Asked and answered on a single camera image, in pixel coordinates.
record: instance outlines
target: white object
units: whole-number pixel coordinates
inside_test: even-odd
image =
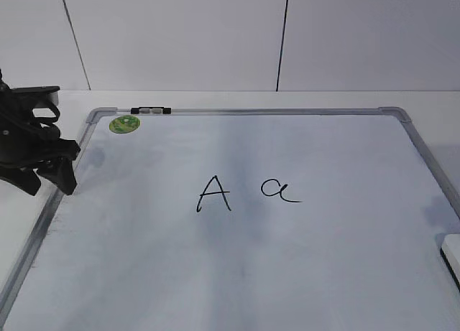
[[[66,0],[96,90],[275,90],[285,0]]]
[[[395,118],[112,118],[6,331],[460,330],[438,252],[460,220]],[[232,211],[197,213],[215,174]],[[303,202],[263,196],[268,178]]]
[[[457,281],[460,281],[460,234],[449,234],[441,249]]]
[[[460,0],[289,0],[280,90],[460,89]]]
[[[88,89],[63,0],[0,0],[0,69],[10,87]]]

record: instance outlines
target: black marker writing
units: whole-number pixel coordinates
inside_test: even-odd
[[[215,191],[215,192],[206,192],[206,190],[208,189],[209,185],[211,185],[211,183],[213,182],[213,180],[216,180],[217,181],[217,184],[218,184],[218,187],[220,189],[220,191]],[[204,191],[203,193],[200,195],[200,200],[198,201],[198,204],[196,205],[196,212],[199,213],[201,211],[201,200],[203,199],[204,196],[208,196],[208,195],[216,195],[216,194],[222,194],[222,198],[224,199],[224,202],[225,202],[225,205],[227,206],[227,208],[231,211],[230,207],[229,207],[229,202],[227,201],[226,197],[225,197],[225,194],[226,193],[229,193],[230,191],[224,191],[223,187],[222,187],[222,184],[221,182],[219,182],[219,179],[218,177],[215,175],[214,177],[211,178],[211,180],[209,180],[209,183],[206,185],[206,187],[204,188]]]
[[[278,184],[278,187],[280,188],[277,192],[275,193],[272,193],[271,195],[268,195],[267,193],[265,193],[264,191],[264,186],[265,184],[267,184],[268,182],[276,182]],[[278,181],[278,179],[268,179],[268,180],[265,180],[264,183],[262,184],[262,186],[260,187],[260,191],[262,191],[262,193],[264,194],[264,196],[267,196],[267,197],[273,197],[275,195],[280,195],[280,198],[282,200],[284,200],[285,202],[289,202],[289,203],[301,203],[302,201],[301,200],[287,200],[286,198],[284,198],[282,196],[282,192],[284,190],[286,190],[286,187],[288,187],[288,184],[284,184],[283,186],[281,186],[280,182]]]

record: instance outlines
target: plastic corner piece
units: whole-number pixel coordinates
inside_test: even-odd
[[[87,124],[95,124],[105,116],[113,116],[118,111],[116,107],[98,107],[93,109],[86,118]]]
[[[411,123],[412,119],[409,117],[408,113],[404,108],[397,106],[390,107],[379,107],[379,111],[388,116],[394,116],[401,123]]]

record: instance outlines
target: table surface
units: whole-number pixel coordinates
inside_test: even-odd
[[[460,92],[131,92],[61,91],[63,137],[76,139],[88,113],[97,107],[171,108],[376,108],[399,106],[453,184],[460,187]],[[52,186],[37,196],[0,182],[0,286],[3,287]]]

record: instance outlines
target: whiteboard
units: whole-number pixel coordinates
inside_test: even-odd
[[[395,117],[173,112],[114,134],[120,114],[90,126],[5,331],[460,330],[439,254],[460,220]]]

